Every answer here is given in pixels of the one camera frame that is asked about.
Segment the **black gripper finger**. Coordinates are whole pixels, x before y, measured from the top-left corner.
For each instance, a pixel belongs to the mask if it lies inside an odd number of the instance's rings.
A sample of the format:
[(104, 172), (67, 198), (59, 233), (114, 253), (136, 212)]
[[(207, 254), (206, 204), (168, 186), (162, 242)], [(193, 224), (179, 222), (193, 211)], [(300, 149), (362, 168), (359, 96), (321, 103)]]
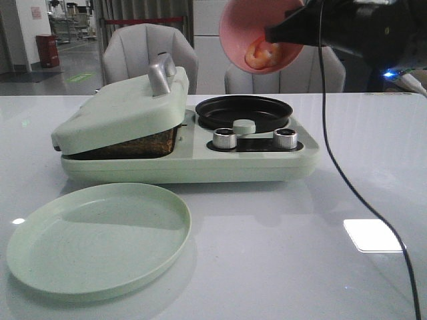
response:
[(270, 43), (334, 45), (326, 21), (336, 5), (337, 1), (306, 1), (287, 10), (281, 23), (265, 27), (265, 38)]

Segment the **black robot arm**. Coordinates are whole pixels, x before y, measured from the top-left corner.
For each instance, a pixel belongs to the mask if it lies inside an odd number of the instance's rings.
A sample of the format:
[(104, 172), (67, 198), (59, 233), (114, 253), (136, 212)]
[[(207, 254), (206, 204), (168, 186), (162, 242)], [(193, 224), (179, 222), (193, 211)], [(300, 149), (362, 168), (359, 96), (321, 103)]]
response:
[(265, 35), (271, 43), (328, 46), (379, 70), (426, 68), (425, 1), (307, 1)]

